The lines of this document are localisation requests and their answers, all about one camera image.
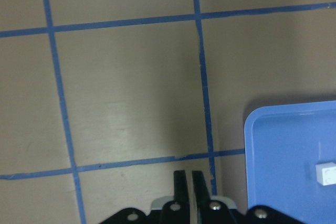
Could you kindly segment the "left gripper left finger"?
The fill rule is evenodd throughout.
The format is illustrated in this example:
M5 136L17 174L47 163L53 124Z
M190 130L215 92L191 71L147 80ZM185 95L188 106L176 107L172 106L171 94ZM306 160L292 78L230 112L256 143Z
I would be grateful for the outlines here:
M176 223L190 222L190 199L188 194L188 186L186 172L184 170L176 170L174 176L174 199L173 213Z

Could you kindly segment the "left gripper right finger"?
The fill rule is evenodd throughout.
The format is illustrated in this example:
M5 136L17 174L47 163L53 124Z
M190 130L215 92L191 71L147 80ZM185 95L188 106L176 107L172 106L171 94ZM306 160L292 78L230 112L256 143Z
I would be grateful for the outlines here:
M210 203L211 197L207 188L205 177L202 171L193 170L193 189L196 198L197 205L197 222L198 223L210 223Z

